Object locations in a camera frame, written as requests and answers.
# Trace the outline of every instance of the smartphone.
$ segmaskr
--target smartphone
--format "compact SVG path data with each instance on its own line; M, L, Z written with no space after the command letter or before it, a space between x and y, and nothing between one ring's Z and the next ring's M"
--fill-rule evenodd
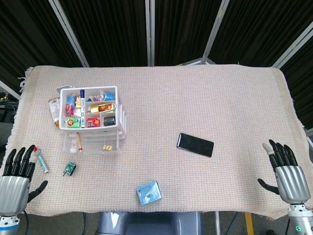
M214 143L194 136L180 133L177 148L181 148L193 153L212 157Z

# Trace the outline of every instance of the black backdrop panel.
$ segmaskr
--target black backdrop panel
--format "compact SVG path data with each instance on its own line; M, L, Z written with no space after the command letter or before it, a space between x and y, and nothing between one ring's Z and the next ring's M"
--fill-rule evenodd
M81 67L47 0L0 1L0 78L18 92L28 67Z
M313 38L281 68L302 124L313 128Z
M144 0L62 0L90 67L147 66Z
M156 0L155 65L203 56L221 0Z
M311 0L231 0L209 58L272 66L312 21Z

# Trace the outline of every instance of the small blue card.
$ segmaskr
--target small blue card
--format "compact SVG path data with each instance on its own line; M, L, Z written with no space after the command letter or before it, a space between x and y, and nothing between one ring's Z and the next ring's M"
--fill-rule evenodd
M142 206L162 198L157 181L137 187L137 194Z

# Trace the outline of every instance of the green electronic component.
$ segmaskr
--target green electronic component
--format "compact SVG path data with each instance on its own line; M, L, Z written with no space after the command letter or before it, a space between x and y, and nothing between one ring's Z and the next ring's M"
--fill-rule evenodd
M63 171L63 176L68 175L71 176L74 173L76 165L74 163L68 163Z

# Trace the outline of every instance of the floor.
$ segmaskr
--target floor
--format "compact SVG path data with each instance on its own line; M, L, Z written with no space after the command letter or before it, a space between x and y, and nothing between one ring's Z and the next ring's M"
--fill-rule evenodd
M0 135L0 146L7 143L7 138L11 133L13 127L12 123L0 123L1 133L7 135ZM310 152L311 160L313 160L313 152ZM0 162L2 162L3 155L0 155ZM224 235L227 231L231 220L235 215L234 211L220 212L221 232ZM87 214L86 235L94 235L99 221L100 213ZM288 218L282 217L278 220L270 220L264 216L252 214L254 234L265 235L266 231L273 229L277 235L285 234ZM24 214L21 215L21 226L18 235L23 235L26 227ZM202 227L204 235L215 234L215 217L213 212L207 212L202 217ZM83 231L83 214L81 212L72 212L62 214L54 217L44 217L37 215L29 215L29 231L30 235L80 235ZM245 214L240 212L233 222L229 235L244 235L246 232Z

